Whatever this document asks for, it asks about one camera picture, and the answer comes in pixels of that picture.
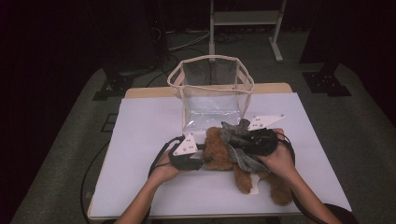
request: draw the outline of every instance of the dark gray carpet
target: dark gray carpet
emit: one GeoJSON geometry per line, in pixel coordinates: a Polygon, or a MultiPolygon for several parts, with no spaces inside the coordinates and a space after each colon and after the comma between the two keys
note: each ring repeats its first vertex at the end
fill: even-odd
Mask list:
{"type": "MultiPolygon", "coordinates": [[[[257,83],[287,82],[298,92],[306,113],[338,176],[353,213],[361,224],[391,223],[396,220],[396,130],[359,77],[340,65],[335,72],[351,92],[348,97],[329,97],[311,93],[302,72],[318,71],[322,64],[298,64],[308,33],[281,32],[278,45],[283,63],[277,63],[268,43],[269,34],[237,35],[243,40],[216,45],[217,54],[239,58],[257,83]]],[[[170,45],[187,43],[196,35],[170,35],[170,45]]],[[[207,43],[173,53],[179,60],[207,53],[207,43]]],[[[175,58],[164,65],[170,69],[175,58]]],[[[134,87],[146,85],[162,71],[138,77],[134,87]]],[[[81,181],[90,162],[106,145],[111,133],[102,132],[107,116],[118,113],[120,97],[93,101],[106,79],[98,70],[85,86],[70,111],[34,184],[12,223],[85,223],[80,209],[81,181]]],[[[167,86],[166,76],[150,85],[167,86]]],[[[88,208],[106,148],[89,170],[83,189],[83,205],[88,208]]],[[[282,217],[282,223],[304,223],[297,217],[282,217]]],[[[265,223],[253,219],[172,220],[166,223],[265,223]]]]}

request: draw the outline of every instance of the stuffed animal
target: stuffed animal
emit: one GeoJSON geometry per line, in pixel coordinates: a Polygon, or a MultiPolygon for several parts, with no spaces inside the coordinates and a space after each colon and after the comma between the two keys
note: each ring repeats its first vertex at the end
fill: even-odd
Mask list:
{"type": "MultiPolygon", "coordinates": [[[[237,162],[230,160],[230,153],[221,139],[221,128],[211,127],[206,130],[205,150],[202,159],[210,161],[205,164],[209,170],[233,170],[235,183],[238,189],[246,194],[252,189],[250,172],[239,166],[237,162]]],[[[268,171],[256,172],[260,179],[266,180],[271,186],[271,198],[275,204],[286,205],[291,202],[290,188],[284,181],[268,171]]]]}

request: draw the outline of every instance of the plush toy head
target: plush toy head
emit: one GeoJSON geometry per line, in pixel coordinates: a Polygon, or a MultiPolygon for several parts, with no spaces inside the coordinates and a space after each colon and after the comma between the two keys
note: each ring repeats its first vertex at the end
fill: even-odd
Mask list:
{"type": "MultiPolygon", "coordinates": [[[[236,186],[241,192],[248,194],[252,189],[250,172],[241,169],[240,165],[231,158],[230,146],[224,144],[221,132],[222,129],[219,127],[211,127],[206,130],[205,150],[202,159],[209,162],[204,167],[209,170],[233,170],[236,186]]],[[[291,202],[290,189],[281,178],[266,169],[259,169],[253,173],[270,184],[271,197],[274,203],[286,205],[291,202]]]]}

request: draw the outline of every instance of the person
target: person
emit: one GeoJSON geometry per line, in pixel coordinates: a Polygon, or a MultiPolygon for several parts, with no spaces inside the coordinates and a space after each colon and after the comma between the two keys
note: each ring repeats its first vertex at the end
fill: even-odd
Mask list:
{"type": "MultiPolygon", "coordinates": [[[[277,136],[279,139],[284,139],[281,129],[276,129],[275,131],[278,133],[277,136]]],[[[159,165],[154,169],[131,204],[116,220],[116,224],[140,224],[149,210],[155,192],[160,185],[183,172],[170,164],[168,153],[169,150],[163,153],[158,162],[159,165]]],[[[290,151],[283,143],[279,143],[276,150],[271,155],[257,157],[267,165],[271,172],[285,180],[297,200],[311,215],[329,224],[341,223],[305,183],[294,166],[290,151]]],[[[309,218],[307,222],[316,223],[309,218]]]]}

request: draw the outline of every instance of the clear plastic bin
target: clear plastic bin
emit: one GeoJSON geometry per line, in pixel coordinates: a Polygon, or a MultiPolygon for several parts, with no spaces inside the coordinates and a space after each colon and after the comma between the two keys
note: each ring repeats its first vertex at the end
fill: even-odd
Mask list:
{"type": "Polygon", "coordinates": [[[180,62],[168,85],[183,102],[183,132],[200,132],[221,122],[237,124],[250,103],[254,81],[233,57],[206,55],[180,62]]]}

